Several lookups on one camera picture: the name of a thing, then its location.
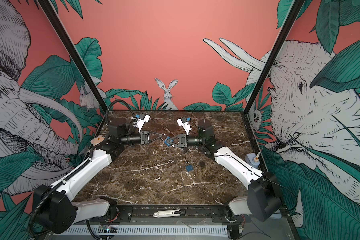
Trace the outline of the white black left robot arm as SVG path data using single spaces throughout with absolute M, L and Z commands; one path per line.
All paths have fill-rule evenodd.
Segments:
M 35 238 L 48 232 L 61 234 L 71 225 L 92 218 L 104 218 L 111 223 L 120 216 L 117 202 L 102 197 L 74 203 L 79 191 L 102 169 L 110 165 L 124 151 L 125 146 L 147 145 L 153 142 L 150 131 L 142 131 L 149 115 L 140 114 L 127 122 L 116 118 L 106 135 L 95 137 L 88 157 L 72 172 L 50 186 L 42 185 L 34 192 L 33 211 L 28 223 L 28 234 Z

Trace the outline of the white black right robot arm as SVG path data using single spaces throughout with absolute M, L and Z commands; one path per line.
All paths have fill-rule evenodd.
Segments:
M 190 118 L 177 119 L 186 131 L 165 140 L 166 144 L 186 151 L 198 147 L 215 163 L 223 166 L 247 189 L 244 197 L 236 197 L 228 202 L 226 218 L 231 221 L 241 215 L 250 215 L 261 222 L 282 215 L 282 193 L 275 175 L 264 173 L 237 156 L 229 147 L 218 140 L 209 120 L 198 121 L 198 133 L 191 135 Z

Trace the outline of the black padlock front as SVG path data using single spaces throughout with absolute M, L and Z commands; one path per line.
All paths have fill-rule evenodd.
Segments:
M 200 166 L 201 168 L 204 168 L 204 167 L 206 166 L 205 161 L 200 160 L 200 161 L 199 161 L 199 166 Z

